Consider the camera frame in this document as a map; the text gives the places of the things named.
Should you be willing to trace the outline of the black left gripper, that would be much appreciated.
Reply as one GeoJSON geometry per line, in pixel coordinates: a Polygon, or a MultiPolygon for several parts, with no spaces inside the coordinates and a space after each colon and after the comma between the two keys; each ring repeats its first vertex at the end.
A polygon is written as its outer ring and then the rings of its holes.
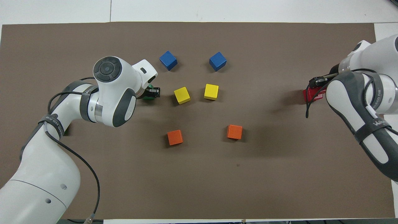
{"type": "Polygon", "coordinates": [[[144,92],[144,99],[154,99],[154,98],[160,98],[161,89],[159,87],[154,87],[154,88],[146,88],[144,92]]]}

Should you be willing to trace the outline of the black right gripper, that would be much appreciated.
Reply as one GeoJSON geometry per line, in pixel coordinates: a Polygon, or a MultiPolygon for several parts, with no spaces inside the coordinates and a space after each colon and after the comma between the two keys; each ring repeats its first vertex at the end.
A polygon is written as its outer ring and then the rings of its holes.
{"type": "Polygon", "coordinates": [[[337,75],[338,73],[333,73],[333,74],[324,75],[322,77],[314,77],[309,81],[309,88],[318,88],[327,85],[337,75]]]}

